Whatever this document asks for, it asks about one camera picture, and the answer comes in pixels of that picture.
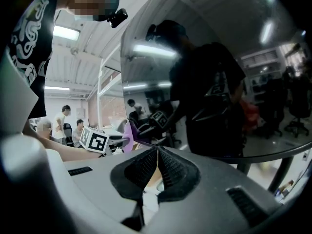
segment black rubber pad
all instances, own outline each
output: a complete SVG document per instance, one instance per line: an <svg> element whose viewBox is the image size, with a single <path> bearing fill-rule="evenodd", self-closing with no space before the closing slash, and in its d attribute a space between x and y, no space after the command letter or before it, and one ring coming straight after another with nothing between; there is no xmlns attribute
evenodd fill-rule
<svg viewBox="0 0 312 234"><path fill-rule="evenodd" d="M227 193L245 216L250 227L257 226L268 217L242 188L231 188Z"/></svg>
<svg viewBox="0 0 312 234"><path fill-rule="evenodd" d="M73 170L69 170L69 175L70 176L74 176L74 175L79 175L79 174L83 174L83 173L87 173L89 171L92 171L93 169L89 166L86 167L82 167L82 168L77 168L77 169L73 169Z"/></svg>

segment white cube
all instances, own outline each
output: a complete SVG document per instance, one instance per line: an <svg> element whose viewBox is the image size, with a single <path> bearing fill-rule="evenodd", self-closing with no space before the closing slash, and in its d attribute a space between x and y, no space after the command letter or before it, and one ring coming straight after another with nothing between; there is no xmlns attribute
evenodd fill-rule
<svg viewBox="0 0 312 234"><path fill-rule="evenodd" d="M109 136L98 129L85 126L79 142L88 151L105 153L108 139Z"/></svg>
<svg viewBox="0 0 312 234"><path fill-rule="evenodd" d="M162 111L158 111L158 112L154 113L150 117L150 119L153 119L160 129L162 129L168 121L167 117L165 116L165 114Z"/></svg>

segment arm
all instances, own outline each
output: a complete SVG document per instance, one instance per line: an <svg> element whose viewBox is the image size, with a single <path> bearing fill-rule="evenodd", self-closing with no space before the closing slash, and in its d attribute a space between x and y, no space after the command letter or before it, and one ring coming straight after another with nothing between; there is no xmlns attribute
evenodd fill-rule
<svg viewBox="0 0 312 234"><path fill-rule="evenodd" d="M73 140L76 140L76 141L79 141L79 140L80 140L80 136L78 136L78 134L77 134L75 131L73 131L73 133L72 133L72 139L73 139Z"/></svg>
<svg viewBox="0 0 312 234"><path fill-rule="evenodd" d="M98 158L99 153L89 152L85 149L79 149L69 146L64 146L49 139L40 137L31 127L29 121L26 122L23 134L31 136L39 140L47 149L53 149L59 153L63 161L84 160L91 158Z"/></svg>
<svg viewBox="0 0 312 234"><path fill-rule="evenodd" d="M238 103L240 101L240 99L242 98L243 95L243 90L244 90L244 86L243 86L243 82L240 81L240 84L234 89L234 91L231 93L231 102L235 105L236 103Z"/></svg>
<svg viewBox="0 0 312 234"><path fill-rule="evenodd" d="M167 131L172 125L176 124L183 116L185 116L184 107L180 102L177 109L172 113L167 123L164 125L164 132Z"/></svg>
<svg viewBox="0 0 312 234"><path fill-rule="evenodd" d="M57 123L58 123L57 131L62 130L60 118L57 118Z"/></svg>

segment camera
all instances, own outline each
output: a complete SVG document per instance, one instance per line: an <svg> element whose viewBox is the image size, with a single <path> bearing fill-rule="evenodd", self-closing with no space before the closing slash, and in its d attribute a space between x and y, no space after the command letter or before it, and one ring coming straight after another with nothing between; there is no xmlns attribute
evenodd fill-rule
<svg viewBox="0 0 312 234"><path fill-rule="evenodd" d="M127 18L128 14L125 9L120 9L109 16L93 16L95 21L108 21L112 28L116 28Z"/></svg>

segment red object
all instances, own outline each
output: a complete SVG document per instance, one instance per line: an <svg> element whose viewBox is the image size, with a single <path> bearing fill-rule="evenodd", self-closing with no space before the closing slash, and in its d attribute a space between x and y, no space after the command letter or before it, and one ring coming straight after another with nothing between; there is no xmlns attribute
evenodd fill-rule
<svg viewBox="0 0 312 234"><path fill-rule="evenodd" d="M260 118L259 108L255 105L245 102L242 99L239 103L242 106L245 115L243 129L248 131L258 125L258 120Z"/></svg>

